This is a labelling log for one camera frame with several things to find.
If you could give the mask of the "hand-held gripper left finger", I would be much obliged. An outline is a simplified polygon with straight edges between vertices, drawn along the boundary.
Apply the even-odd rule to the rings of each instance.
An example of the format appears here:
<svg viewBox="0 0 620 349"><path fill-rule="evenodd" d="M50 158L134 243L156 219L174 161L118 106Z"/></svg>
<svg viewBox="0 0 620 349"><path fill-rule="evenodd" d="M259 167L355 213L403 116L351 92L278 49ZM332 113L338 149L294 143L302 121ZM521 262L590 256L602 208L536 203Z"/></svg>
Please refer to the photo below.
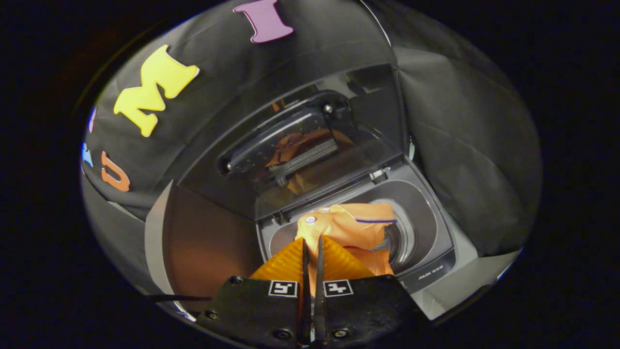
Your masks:
<svg viewBox="0 0 620 349"><path fill-rule="evenodd" d="M249 347L310 345L309 254L303 239L289 245L293 280L231 276L199 315L207 331Z"/></svg>

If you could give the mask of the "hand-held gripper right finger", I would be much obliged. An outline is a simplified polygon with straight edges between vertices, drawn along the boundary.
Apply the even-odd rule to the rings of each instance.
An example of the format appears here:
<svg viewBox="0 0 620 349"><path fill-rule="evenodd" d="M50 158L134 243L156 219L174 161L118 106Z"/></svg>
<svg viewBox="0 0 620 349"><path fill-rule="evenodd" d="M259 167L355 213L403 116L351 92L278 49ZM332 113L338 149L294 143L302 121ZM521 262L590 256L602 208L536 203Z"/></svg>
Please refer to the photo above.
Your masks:
<svg viewBox="0 0 620 349"><path fill-rule="evenodd" d="M326 243L327 237L319 238L315 347L398 347L431 329L431 321L396 276L326 280Z"/></svg>

